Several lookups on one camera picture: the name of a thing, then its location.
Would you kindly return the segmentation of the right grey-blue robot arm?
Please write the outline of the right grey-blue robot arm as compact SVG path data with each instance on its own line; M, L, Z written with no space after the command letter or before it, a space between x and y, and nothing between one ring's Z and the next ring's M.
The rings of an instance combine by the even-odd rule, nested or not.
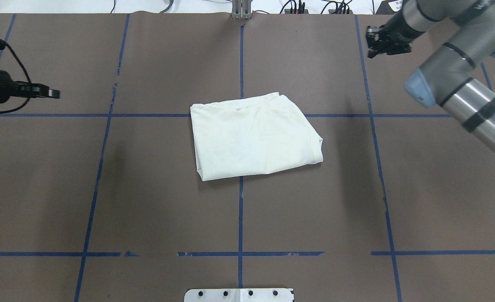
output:
M445 19L459 30L405 81L426 108L438 105L495 153L495 92L471 76L495 58L495 0L407 0L384 25L368 26L369 58L411 52L411 44Z

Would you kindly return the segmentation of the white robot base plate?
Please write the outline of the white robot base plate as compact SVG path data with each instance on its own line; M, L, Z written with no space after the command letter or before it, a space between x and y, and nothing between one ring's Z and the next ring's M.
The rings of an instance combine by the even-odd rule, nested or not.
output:
M277 288L190 289L185 302L294 302L294 290Z

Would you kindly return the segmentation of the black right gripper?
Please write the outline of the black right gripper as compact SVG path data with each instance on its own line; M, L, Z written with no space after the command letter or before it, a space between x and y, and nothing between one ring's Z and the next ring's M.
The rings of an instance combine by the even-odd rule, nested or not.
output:
M397 55L411 52L412 27L405 21L388 21L384 25L367 26L367 57L378 54Z

